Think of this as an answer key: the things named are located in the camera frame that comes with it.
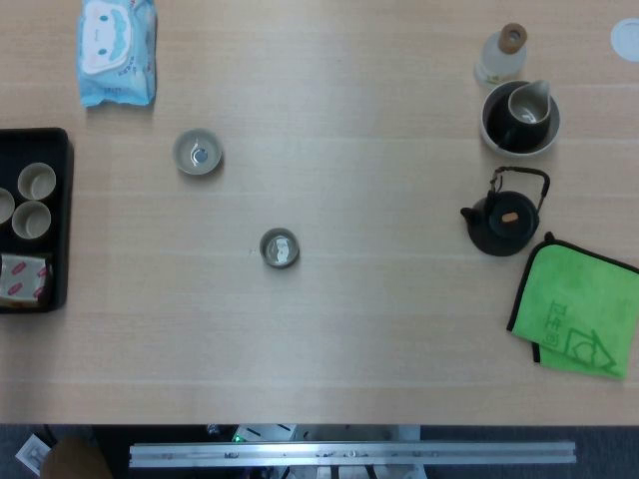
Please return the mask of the small dark grey teacup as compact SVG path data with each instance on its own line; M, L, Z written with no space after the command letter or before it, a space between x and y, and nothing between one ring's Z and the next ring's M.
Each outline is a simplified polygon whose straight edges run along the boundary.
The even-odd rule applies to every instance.
M260 241L263 261L272 268L284 269L293 265L299 258L300 251L297 237L288 229L270 229Z

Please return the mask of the black teapot with handle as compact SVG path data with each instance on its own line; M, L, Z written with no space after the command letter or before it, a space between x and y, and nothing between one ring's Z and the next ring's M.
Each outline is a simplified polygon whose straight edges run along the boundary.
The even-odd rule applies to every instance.
M514 172L543 180L539 201L515 191L504 191L503 174ZM511 256L521 251L539 226L539 212L550 188L550 177L543 171L523 167L497 168L486 196L471 208L462 208L468 236L482 252Z

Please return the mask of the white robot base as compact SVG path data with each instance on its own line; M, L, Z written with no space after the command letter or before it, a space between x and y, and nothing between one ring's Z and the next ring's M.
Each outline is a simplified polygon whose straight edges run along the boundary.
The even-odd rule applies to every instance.
M224 442L397 442L418 440L417 425L240 424L206 426L209 436ZM422 466L289 466L250 469L243 479L427 479Z

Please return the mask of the wide grey tea bowl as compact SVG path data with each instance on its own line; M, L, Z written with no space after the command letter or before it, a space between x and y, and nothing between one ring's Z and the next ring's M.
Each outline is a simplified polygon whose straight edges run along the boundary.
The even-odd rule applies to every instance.
M221 164L223 149L217 136L210 130L191 129L176 139L173 159L182 173L203 176L212 173Z

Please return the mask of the white bowl black inside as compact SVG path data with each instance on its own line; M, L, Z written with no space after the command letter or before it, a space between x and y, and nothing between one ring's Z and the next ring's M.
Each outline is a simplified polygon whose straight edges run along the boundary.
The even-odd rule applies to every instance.
M495 87L485 98L480 121L480 133L484 143L495 153L510 158L529 158L542 155L555 142L561 126L561 115L557 103L550 94L550 125L543 140L533 149L521 152L510 151L499 146L501 120L509 95L519 87L531 82L510 81Z

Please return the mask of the dark pitcher beige inside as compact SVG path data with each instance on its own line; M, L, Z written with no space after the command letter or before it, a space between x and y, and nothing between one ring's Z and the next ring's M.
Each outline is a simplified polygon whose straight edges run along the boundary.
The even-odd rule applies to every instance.
M499 146L521 152L535 148L550 125L550 83L538 80L514 90L501 120Z

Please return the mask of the glass bottle wooden stopper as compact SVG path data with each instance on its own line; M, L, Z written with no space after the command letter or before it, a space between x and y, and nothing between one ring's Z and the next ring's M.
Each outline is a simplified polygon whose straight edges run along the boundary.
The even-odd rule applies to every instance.
M516 79L527 58L527 31L519 23L509 23L483 44L474 67L475 80L487 88Z

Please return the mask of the green microfiber cloth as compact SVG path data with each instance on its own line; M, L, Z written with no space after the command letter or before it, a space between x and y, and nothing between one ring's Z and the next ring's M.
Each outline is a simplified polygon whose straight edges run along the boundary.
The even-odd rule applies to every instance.
M507 323L547 368L623 380L639 321L639 267L561 240L532 250Z

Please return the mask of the black plastic tray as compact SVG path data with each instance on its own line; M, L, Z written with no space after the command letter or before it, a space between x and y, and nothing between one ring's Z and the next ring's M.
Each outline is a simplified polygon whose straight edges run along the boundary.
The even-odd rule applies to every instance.
M69 232L71 196L74 175L73 146L65 130L60 128L0 130L0 188L9 191L15 210L29 200L18 192L21 171L32 163L45 163L55 172L57 185L43 201L51 213L51 226L39 239L18 238L12 229L12 218L0 227L0 254L42 256L51 267L49 289L44 302L36 307L0 306L0 313L44 313L62 307L66 302L69 269Z

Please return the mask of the blue wet wipes pack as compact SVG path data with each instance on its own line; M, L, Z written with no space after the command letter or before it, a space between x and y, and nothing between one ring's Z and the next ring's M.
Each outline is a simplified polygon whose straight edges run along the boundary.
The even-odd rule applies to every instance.
M154 0L82 0L76 72L81 104L148 107L155 100Z

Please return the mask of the silver red snack packet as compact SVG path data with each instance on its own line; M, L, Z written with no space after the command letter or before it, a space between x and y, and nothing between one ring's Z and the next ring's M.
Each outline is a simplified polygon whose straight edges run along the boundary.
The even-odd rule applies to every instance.
M31 308L44 302L51 267L46 258L0 254L0 306Z

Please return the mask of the brown rounded object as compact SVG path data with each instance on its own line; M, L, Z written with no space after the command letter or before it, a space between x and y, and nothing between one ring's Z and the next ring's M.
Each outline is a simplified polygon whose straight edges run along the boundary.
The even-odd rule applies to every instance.
M113 474L99 447L80 437L65 437L44 459L40 479L113 479Z

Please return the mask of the white floor socket box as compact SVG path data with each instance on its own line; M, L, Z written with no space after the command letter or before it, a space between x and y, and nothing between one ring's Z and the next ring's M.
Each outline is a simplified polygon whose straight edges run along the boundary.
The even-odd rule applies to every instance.
M42 464L50 451L50 446L36 434L32 434L15 454L15 458L39 477L41 475Z

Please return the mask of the aluminium profile rail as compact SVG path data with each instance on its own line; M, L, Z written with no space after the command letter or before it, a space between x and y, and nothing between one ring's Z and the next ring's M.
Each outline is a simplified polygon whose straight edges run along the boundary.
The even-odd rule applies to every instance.
M574 464L570 441L537 442L231 442L141 444L130 448L134 469Z

